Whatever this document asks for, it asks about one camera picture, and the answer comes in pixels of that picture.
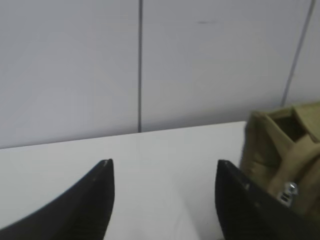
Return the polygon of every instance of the wall seam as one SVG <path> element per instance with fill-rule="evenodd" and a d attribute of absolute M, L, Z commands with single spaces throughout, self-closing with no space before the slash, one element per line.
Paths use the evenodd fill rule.
<path fill-rule="evenodd" d="M 288 80 L 286 81 L 285 88 L 284 88 L 284 91 L 283 91 L 283 96 L 282 96 L 281 103 L 280 103 L 281 107 L 283 107 L 286 104 L 286 101 L 287 101 L 287 98 L 288 98 L 290 86 L 291 86 L 291 83 L 292 83 L 292 80 L 293 80 L 293 77 L 294 77 L 294 74 L 295 74 L 295 70 L 296 70 L 296 67 L 297 67 L 297 63 L 298 63 L 298 59 L 299 59 L 299 56 L 300 56 L 300 52 L 301 52 L 301 49 L 303 47 L 304 40 L 306 38 L 308 26 L 309 26 L 310 19 L 312 17 L 312 14 L 313 14 L 313 11 L 314 11 L 314 8 L 315 8 L 315 4 L 316 4 L 316 0 L 311 0 L 310 6 L 309 6 L 309 10 L 308 10 L 308 13 L 306 15 L 306 19 L 304 21 L 304 25 L 303 25 L 303 28 L 302 28 L 301 36 L 300 36 L 300 39 L 299 39 L 299 42 L 298 42 L 298 45 L 297 45 L 297 48 L 296 48 L 296 51 L 295 51 L 295 54 L 294 54 L 294 57 L 293 57 L 293 62 L 292 62 L 291 69 L 290 69 L 290 72 L 289 72 Z"/>
<path fill-rule="evenodd" d="M 142 131 L 142 40 L 143 40 L 143 6 L 139 0 L 138 9 L 138 133 Z"/>

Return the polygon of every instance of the olive green bag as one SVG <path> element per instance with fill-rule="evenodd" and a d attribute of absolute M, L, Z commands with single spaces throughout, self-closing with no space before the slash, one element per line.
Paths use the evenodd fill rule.
<path fill-rule="evenodd" d="M 320 102 L 253 112 L 240 169 L 277 199 L 295 183 L 290 207 L 320 226 Z"/>

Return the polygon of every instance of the dark mark on wall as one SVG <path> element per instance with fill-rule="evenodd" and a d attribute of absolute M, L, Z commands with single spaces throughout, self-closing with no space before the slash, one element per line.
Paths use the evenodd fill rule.
<path fill-rule="evenodd" d="M 216 24 L 217 23 L 217 21 L 216 20 L 211 20 L 211 21 L 197 21 L 196 22 L 197 24 L 203 24 L 203 25 L 205 25 L 205 24 Z"/>

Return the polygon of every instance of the white table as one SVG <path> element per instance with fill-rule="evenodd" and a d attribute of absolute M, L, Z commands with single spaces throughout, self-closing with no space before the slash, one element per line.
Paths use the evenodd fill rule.
<path fill-rule="evenodd" d="M 217 240 L 218 159 L 239 163 L 245 122 L 0 150 L 0 228 L 55 199 L 113 158 L 108 240 Z"/>

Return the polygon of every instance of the black object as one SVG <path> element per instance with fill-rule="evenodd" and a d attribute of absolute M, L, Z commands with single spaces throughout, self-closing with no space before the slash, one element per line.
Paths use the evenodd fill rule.
<path fill-rule="evenodd" d="M 0 240 L 102 240 L 114 200 L 113 161 L 102 160 L 58 198 L 0 230 Z"/>
<path fill-rule="evenodd" d="M 305 221 L 248 179 L 230 161 L 219 160 L 215 207 L 225 240 L 319 240 Z"/>

